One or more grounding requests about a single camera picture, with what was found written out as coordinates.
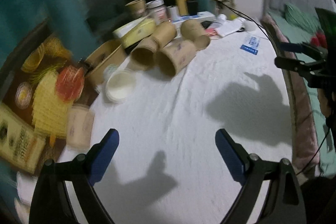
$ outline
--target black cable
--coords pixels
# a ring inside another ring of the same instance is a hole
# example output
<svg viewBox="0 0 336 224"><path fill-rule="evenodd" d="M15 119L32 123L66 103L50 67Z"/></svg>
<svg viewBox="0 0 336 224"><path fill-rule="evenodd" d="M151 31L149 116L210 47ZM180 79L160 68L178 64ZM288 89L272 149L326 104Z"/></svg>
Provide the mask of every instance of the black cable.
<svg viewBox="0 0 336 224"><path fill-rule="evenodd" d="M224 2L220 1L220 0L213 0L213 1L216 1L218 3L220 3L221 5L227 7L228 9L230 9L231 11L233 11L237 16L240 16L248 21L253 21L255 24L257 24L258 28L263 32L263 34L267 37L267 39L269 40L269 37L268 35L265 33L265 31L263 30L263 27L258 23L256 22L253 18L249 17L248 15L238 11L238 10L235 10L231 7L229 7L228 5L226 5Z"/></svg>
<svg viewBox="0 0 336 224"><path fill-rule="evenodd" d="M321 147L322 147L324 141L326 140L326 138L328 137L328 135L329 135L329 133L330 133L330 128L331 128L331 126L333 125L334 118L335 118L335 112L332 110L331 119L330 119L330 120L331 120L331 123L330 123L329 126L328 126L327 134L325 135L325 137L324 137L322 143L320 144L320 147L319 147L318 150L315 152L315 154L314 154L313 157L310 159L310 161L305 165L305 167L303 167L303 168L301 169L300 172L298 172L297 174L295 174L296 176L299 175L299 174L301 174L303 171L305 171L305 170L307 169L307 167L310 165L310 163L311 163L312 160L315 158L315 156L317 155L317 153L320 151L320 149L321 149Z"/></svg>

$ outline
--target power strip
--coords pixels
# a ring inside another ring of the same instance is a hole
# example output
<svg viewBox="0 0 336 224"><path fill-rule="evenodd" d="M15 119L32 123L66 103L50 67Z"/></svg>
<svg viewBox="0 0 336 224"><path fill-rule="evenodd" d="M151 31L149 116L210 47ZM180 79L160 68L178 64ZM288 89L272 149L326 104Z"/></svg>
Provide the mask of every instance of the power strip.
<svg viewBox="0 0 336 224"><path fill-rule="evenodd" d="M198 22L202 23L203 21L214 21L216 19L215 15L211 12L205 11L205 12L199 12L195 16L182 16L179 20L173 21L173 24L175 25L176 29L179 29L182 25L182 23L189 19L196 19Z"/></svg>

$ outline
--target blue card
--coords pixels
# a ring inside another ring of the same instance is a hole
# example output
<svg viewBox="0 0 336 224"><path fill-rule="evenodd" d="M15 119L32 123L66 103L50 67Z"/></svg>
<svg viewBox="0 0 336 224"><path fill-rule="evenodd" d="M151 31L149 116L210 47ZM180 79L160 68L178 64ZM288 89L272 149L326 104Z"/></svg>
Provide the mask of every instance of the blue card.
<svg viewBox="0 0 336 224"><path fill-rule="evenodd" d="M248 46L246 46L246 45L242 45L240 48L241 48L242 50L244 50L244 51L246 51L246 52L249 52L249 53L252 53L252 54L254 54L254 55L257 55L257 53L258 53L258 50L257 50L257 49L248 47Z"/></svg>

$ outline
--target overturned paper cup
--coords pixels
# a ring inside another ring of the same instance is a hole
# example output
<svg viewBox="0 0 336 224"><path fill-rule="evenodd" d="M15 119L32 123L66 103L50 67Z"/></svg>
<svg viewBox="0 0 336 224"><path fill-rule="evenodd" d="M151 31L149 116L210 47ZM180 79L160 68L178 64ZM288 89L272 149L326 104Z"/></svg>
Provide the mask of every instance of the overturned paper cup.
<svg viewBox="0 0 336 224"><path fill-rule="evenodd" d="M158 50L158 47L151 37L146 37L131 52L131 59L140 65L142 70L152 68L154 66L154 53Z"/></svg>
<svg viewBox="0 0 336 224"><path fill-rule="evenodd" d="M203 26L195 19L189 19L181 25L181 35L191 40L198 51L204 50L210 44L210 37L207 36Z"/></svg>
<svg viewBox="0 0 336 224"><path fill-rule="evenodd" d="M172 41L177 35L177 31L173 23L169 21L162 22L153 34L151 38L159 45L159 48L163 48L170 41Z"/></svg>
<svg viewBox="0 0 336 224"><path fill-rule="evenodd" d="M196 56L196 47L190 40L173 43L155 54L155 63L169 77L177 75Z"/></svg>

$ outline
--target green pillow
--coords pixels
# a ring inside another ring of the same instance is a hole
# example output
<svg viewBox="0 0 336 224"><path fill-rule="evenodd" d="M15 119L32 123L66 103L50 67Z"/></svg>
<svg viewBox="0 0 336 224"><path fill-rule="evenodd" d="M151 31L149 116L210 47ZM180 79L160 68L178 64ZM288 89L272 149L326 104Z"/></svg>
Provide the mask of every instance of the green pillow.
<svg viewBox="0 0 336 224"><path fill-rule="evenodd" d="M308 33L316 34L318 30L321 30L321 24L316 15L304 13L291 3L285 6L285 18L289 24L299 27Z"/></svg>

